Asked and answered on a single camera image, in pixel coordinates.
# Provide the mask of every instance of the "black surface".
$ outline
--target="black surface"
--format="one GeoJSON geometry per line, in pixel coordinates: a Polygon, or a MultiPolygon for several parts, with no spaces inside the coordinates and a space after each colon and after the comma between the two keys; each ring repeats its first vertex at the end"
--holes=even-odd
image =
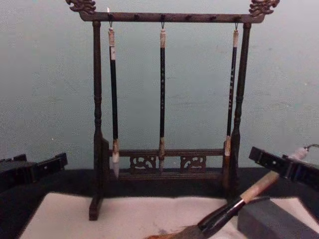
{"type": "Polygon", "coordinates": [[[319,239],[319,234],[270,200],[246,205],[238,230],[248,239],[319,239]]]}
{"type": "MultiPolygon", "coordinates": [[[[264,168],[240,168],[239,192],[244,192],[264,176],[264,168]]],[[[0,239],[17,238],[21,230],[49,192],[82,196],[93,195],[93,170],[65,170],[42,178],[38,183],[16,186],[0,193],[0,239]]],[[[220,192],[211,182],[160,181],[160,182],[113,182],[108,196],[185,196],[199,195],[218,197],[220,192]]],[[[271,197],[299,197],[306,208],[319,219],[319,193],[313,189],[281,179],[263,195],[271,197]]]]}

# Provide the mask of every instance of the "painted wall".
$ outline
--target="painted wall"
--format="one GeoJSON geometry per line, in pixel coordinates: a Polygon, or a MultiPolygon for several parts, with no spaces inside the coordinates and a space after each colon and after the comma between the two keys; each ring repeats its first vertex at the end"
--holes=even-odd
{"type": "MultiPolygon", "coordinates": [[[[249,0],[97,0],[97,11],[248,13],[249,0]]],[[[282,0],[253,25],[239,166],[252,146],[277,154],[319,143],[318,0],[282,0]]],[[[102,25],[102,131],[112,141],[108,23],[102,25]]],[[[158,148],[160,23],[118,23],[120,147],[158,148]]],[[[166,23],[166,148],[222,147],[232,24],[166,23]]],[[[63,0],[0,8],[0,158],[41,161],[66,152],[67,168],[93,168],[93,37],[63,0]]],[[[317,163],[319,151],[309,161],[317,163]]],[[[127,160],[121,161],[128,166],[127,160]]],[[[178,165],[173,158],[167,167],[178,165]]],[[[220,158],[210,165],[221,166],[220,158]]]]}

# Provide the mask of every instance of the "wooden frame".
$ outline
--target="wooden frame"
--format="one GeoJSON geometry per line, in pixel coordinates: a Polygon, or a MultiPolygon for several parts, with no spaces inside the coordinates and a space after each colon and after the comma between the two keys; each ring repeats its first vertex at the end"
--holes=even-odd
{"type": "Polygon", "coordinates": [[[273,12],[272,8],[280,0],[252,0],[250,14],[187,14],[187,13],[134,13],[134,12],[95,12],[92,0],[66,0],[73,4],[70,9],[79,12],[83,21],[93,24],[94,38],[94,170],[96,173],[96,191],[89,209],[89,219],[97,220],[106,185],[115,180],[110,170],[112,150],[102,136],[101,131],[101,40],[100,27],[103,21],[133,22],[207,22],[207,23],[242,23],[243,38],[239,63],[239,75],[236,92],[236,108],[234,128],[231,137],[227,137],[223,148],[219,149],[166,149],[165,156],[179,156],[181,167],[179,172],[166,171],[160,173],[156,169],[158,150],[120,150],[120,156],[130,157],[130,172],[120,173],[119,180],[183,180],[207,179],[215,180],[223,188],[227,198],[237,194],[238,152],[240,146],[240,120],[246,79],[249,37],[252,24],[263,22],[265,15],[273,12]],[[206,168],[207,156],[223,156],[222,173],[206,168]]]}

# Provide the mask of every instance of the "teal wall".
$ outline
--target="teal wall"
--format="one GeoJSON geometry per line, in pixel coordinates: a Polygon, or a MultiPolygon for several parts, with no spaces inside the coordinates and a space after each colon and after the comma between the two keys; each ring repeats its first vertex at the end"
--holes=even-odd
{"type": "MultiPolygon", "coordinates": [[[[248,13],[249,0],[96,1],[97,11],[248,13]]],[[[277,154],[319,143],[318,0],[282,0],[253,25],[239,166],[252,146],[277,154]]],[[[102,24],[102,131],[112,141],[108,23],[102,24]]],[[[158,148],[160,23],[115,22],[120,147],[158,148]]],[[[232,24],[166,23],[166,148],[222,147],[232,24]]],[[[93,167],[93,39],[63,0],[0,8],[0,158],[66,152],[93,167]]],[[[309,161],[318,162],[314,151],[309,161]]],[[[127,160],[121,161],[127,166],[127,160]]],[[[167,167],[178,165],[173,158],[167,167]]],[[[221,166],[221,160],[211,161],[221,166]]]]}

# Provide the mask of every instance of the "carved dragon finial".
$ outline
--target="carved dragon finial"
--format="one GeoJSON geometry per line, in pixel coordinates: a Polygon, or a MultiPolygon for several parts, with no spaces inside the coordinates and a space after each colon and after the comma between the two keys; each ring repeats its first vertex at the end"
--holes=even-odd
{"type": "Polygon", "coordinates": [[[250,15],[253,17],[259,15],[272,14],[274,10],[271,10],[271,7],[277,7],[280,0],[252,0],[250,4],[250,15]]]}
{"type": "Polygon", "coordinates": [[[86,12],[87,14],[94,14],[95,13],[95,2],[92,0],[65,0],[67,4],[73,6],[70,7],[72,11],[83,11],[86,12]]]}

